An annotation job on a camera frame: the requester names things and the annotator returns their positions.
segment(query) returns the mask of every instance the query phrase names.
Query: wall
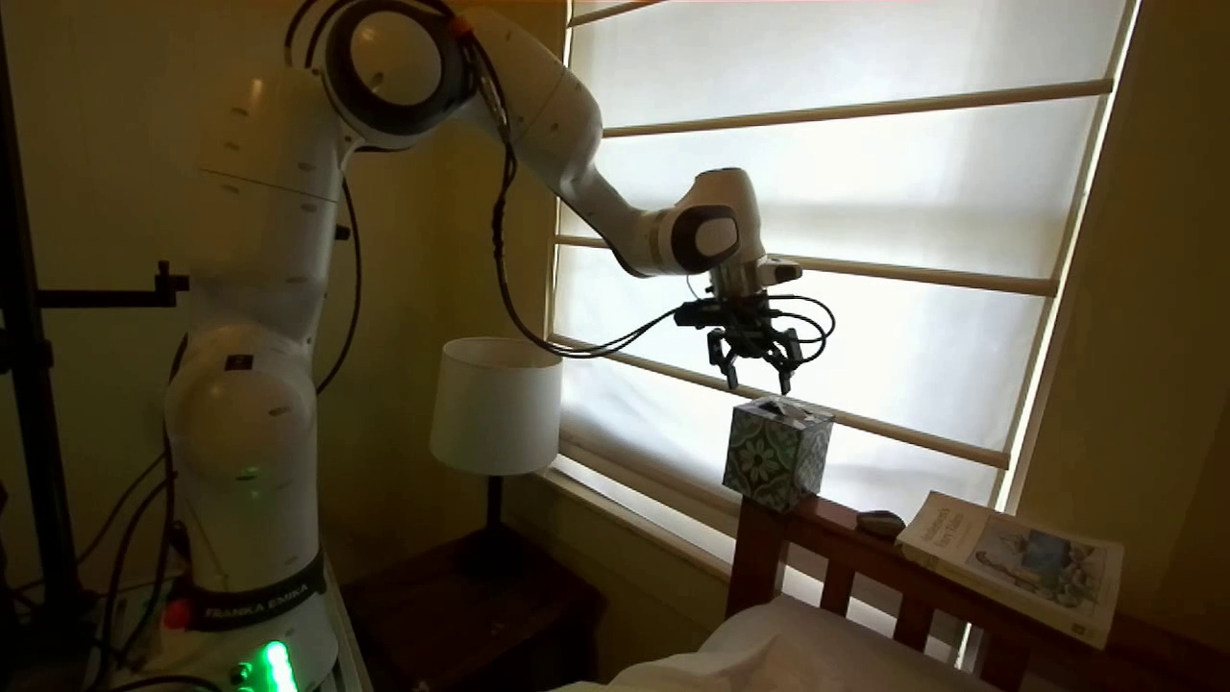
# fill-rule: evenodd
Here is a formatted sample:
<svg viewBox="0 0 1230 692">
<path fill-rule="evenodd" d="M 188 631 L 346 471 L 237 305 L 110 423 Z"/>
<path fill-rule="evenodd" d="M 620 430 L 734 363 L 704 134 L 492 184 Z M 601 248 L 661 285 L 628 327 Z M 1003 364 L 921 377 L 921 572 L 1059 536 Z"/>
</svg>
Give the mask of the wall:
<svg viewBox="0 0 1230 692">
<path fill-rule="evenodd" d="M 1230 651 L 1226 23 L 1144 6 L 1022 516 L 1122 537 L 1122 603 Z"/>
<path fill-rule="evenodd" d="M 279 62 L 291 9 L 296 0 L 5 6 L 36 254 L 45 287 L 143 287 L 159 259 L 184 271 L 201 103 L 219 84 L 237 84 Z M 324 526 L 339 572 L 421 551 L 479 516 L 478 489 L 439 475 L 421 441 L 434 353 L 448 334 L 444 311 L 478 296 L 466 278 L 488 275 L 484 225 L 448 217 L 444 184 L 478 184 L 494 175 L 492 158 L 467 167 L 473 182 L 466 175 L 441 177 L 444 139 L 417 143 L 406 154 L 364 154 L 351 167 L 364 248 L 364 305 L 353 353 L 319 400 Z M 351 244 L 339 244 L 315 373 L 339 353 L 351 293 Z M 83 545 L 125 481 L 159 457 L 162 390 L 188 309 L 45 311 L 45 327 L 59 353 L 54 398 L 74 536 Z M 24 586 L 37 577 L 37 551 L 6 381 L 0 394 L 0 481 L 11 489 L 0 537 L 11 551 L 11 581 Z M 143 554 L 155 545 L 155 526 L 143 530 L 132 581 L 147 577 Z M 115 536 L 104 559 L 82 566 L 88 587 L 104 587 Z"/>
</svg>

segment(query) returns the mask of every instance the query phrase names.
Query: cable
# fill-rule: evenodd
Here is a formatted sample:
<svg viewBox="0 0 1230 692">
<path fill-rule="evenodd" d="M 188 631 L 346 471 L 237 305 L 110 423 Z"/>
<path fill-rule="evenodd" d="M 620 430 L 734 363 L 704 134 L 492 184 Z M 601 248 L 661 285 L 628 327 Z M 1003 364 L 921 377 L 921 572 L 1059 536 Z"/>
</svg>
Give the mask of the cable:
<svg viewBox="0 0 1230 692">
<path fill-rule="evenodd" d="M 162 581 L 164 581 L 164 566 L 168 566 L 168 545 L 171 545 L 171 523 L 175 523 L 175 489 L 171 489 L 171 457 L 168 457 L 168 441 L 162 454 L 162 471 L 164 471 L 164 492 L 162 492 L 162 542 L 159 542 L 159 566 L 155 566 L 155 587 L 147 595 L 143 621 L 132 626 L 132 635 L 120 645 L 120 660 L 132 658 L 132 651 L 138 645 L 143 631 L 150 626 L 159 599 L 162 599 Z"/>
<path fill-rule="evenodd" d="M 831 309 L 831 305 L 822 305 L 822 302 L 815 302 L 815 296 L 801 296 L 801 293 L 783 293 L 783 296 L 767 296 L 772 305 L 812 305 L 812 309 L 820 309 L 822 316 L 826 316 L 826 327 L 820 322 L 820 318 L 812 318 L 812 316 L 801 316 L 801 311 L 772 311 L 772 316 L 779 316 L 779 318 L 801 318 L 801 322 L 808 322 L 812 331 L 815 331 L 815 340 L 801 340 L 801 341 L 812 341 L 815 350 L 803 358 L 803 363 L 815 363 L 815 358 L 822 358 L 822 350 L 826 350 L 826 341 L 834 340 L 834 331 L 838 331 L 838 311 Z"/>
<path fill-rule="evenodd" d="M 346 217 L 351 217 L 353 296 L 351 296 L 351 322 L 346 322 L 341 350 L 339 350 L 335 364 L 325 371 L 325 377 L 319 377 L 315 398 L 324 398 L 335 386 L 339 371 L 346 364 L 353 334 L 359 334 L 359 316 L 362 316 L 362 230 L 359 230 L 353 191 L 351 191 L 346 177 L 341 177 L 341 196 L 346 196 Z"/>
<path fill-rule="evenodd" d="M 335 23 L 335 17 L 346 9 L 346 0 L 335 0 L 311 27 L 311 38 L 307 38 L 307 54 L 305 54 L 305 64 L 315 62 L 315 48 L 319 48 L 319 36 Z"/>
<path fill-rule="evenodd" d="M 479 90 L 479 102 L 488 103 L 494 129 L 501 129 L 501 146 L 502 146 L 502 171 L 501 171 L 501 191 L 492 199 L 492 264 L 494 264 L 494 287 L 501 287 L 501 305 L 502 305 L 502 316 L 514 322 L 514 331 L 535 341 L 538 350 L 552 353 L 552 358 L 611 358 L 620 350 L 628 350 L 629 341 L 639 341 L 640 334 L 651 334 L 657 322 L 665 322 L 674 311 L 661 311 L 657 318 L 611 340 L 611 341 L 601 341 L 601 345 L 560 345 L 560 341 L 551 341 L 543 334 L 535 334 L 526 327 L 526 318 L 519 316 L 514 302 L 512 302 L 512 285 L 506 285 L 506 261 L 502 261 L 502 212 L 506 212 L 506 191 L 512 191 L 512 182 L 519 175 L 519 158 L 514 158 L 514 146 L 512 146 L 512 117 L 506 117 L 506 102 L 502 102 L 502 84 L 501 84 L 501 72 L 488 59 L 488 49 L 473 38 L 462 48 L 466 62 L 473 64 L 478 72 L 478 90 Z"/>
<path fill-rule="evenodd" d="M 421 6 L 430 6 L 441 17 L 453 17 L 453 9 L 444 0 L 421 0 Z"/>
<path fill-rule="evenodd" d="M 120 581 L 124 581 L 124 566 L 125 566 L 125 551 L 132 551 L 132 537 L 138 536 L 138 523 L 143 516 L 150 513 L 150 504 L 159 501 L 159 492 L 168 492 L 168 481 L 155 486 L 143 504 L 134 509 L 134 516 L 125 521 L 124 526 L 124 537 L 120 537 L 120 551 L 115 551 L 115 560 L 110 560 L 110 581 L 109 581 L 109 599 L 104 599 L 104 624 L 98 624 L 98 671 L 91 678 L 88 687 L 104 687 L 109 673 L 110 673 L 110 658 L 124 653 L 110 645 L 110 626 L 115 626 L 115 595 L 120 595 Z"/>
<path fill-rule="evenodd" d="M 296 64 L 296 36 L 300 36 L 300 23 L 305 17 L 311 11 L 315 0 L 305 0 L 291 17 L 291 23 L 285 27 L 285 38 L 279 38 L 279 49 L 285 49 L 285 64 Z"/>
<path fill-rule="evenodd" d="M 143 489 L 143 481 L 162 466 L 164 450 L 134 477 L 125 481 L 125 489 L 120 492 L 120 501 L 110 504 L 104 526 L 88 537 L 88 545 L 82 551 L 78 566 L 83 566 L 98 545 L 104 537 L 110 536 L 110 523 L 120 521 L 124 504 Z"/>
</svg>

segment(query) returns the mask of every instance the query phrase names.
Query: white lamp shade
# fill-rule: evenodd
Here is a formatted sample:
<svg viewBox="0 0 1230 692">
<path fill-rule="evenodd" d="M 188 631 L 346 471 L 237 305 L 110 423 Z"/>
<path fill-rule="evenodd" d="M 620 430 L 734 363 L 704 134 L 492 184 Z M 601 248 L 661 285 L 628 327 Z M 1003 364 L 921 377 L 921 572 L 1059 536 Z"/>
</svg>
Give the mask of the white lamp shade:
<svg viewBox="0 0 1230 692">
<path fill-rule="evenodd" d="M 560 363 L 521 340 L 453 340 L 434 386 L 430 454 L 441 466 L 519 477 L 552 460 Z"/>
</svg>

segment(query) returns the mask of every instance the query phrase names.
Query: window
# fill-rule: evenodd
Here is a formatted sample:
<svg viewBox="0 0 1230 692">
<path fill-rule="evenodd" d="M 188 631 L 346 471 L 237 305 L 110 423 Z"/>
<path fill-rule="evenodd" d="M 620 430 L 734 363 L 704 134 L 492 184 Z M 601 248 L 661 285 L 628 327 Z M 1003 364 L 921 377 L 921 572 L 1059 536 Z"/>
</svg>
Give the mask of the window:
<svg viewBox="0 0 1230 692">
<path fill-rule="evenodd" d="M 913 516 L 929 489 L 995 504 L 1039 416 L 1135 0 L 571 0 L 569 64 L 602 107 L 601 171 L 670 208 L 742 167 L 763 249 L 838 311 L 795 400 L 838 416 L 822 492 Z M 633 282 L 560 208 L 552 334 L 602 341 L 707 278 Z M 731 409 L 776 394 L 657 327 L 566 364 L 566 454 L 731 516 Z"/>
</svg>

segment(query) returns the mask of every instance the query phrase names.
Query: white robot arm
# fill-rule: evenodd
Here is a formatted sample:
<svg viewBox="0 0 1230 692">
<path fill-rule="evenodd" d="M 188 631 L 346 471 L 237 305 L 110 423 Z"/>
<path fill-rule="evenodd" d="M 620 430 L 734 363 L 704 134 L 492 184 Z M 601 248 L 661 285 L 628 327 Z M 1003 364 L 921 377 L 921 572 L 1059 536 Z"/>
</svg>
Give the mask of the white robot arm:
<svg viewBox="0 0 1230 692">
<path fill-rule="evenodd" d="M 670 212 L 629 208 L 593 167 L 601 107 L 535 38 L 492 11 L 351 0 L 319 17 L 324 62 L 250 77 L 205 129 L 192 244 L 197 322 L 164 434 L 188 577 L 134 671 L 95 680 L 205 678 L 229 687 L 253 653 L 285 645 L 300 687 L 329 687 L 339 644 L 324 603 L 311 341 L 353 149 L 402 149 L 448 117 L 484 117 L 616 249 L 628 275 L 712 275 L 715 302 L 675 322 L 715 327 L 715 363 L 783 353 L 767 264 L 742 171 L 698 175 Z"/>
</svg>

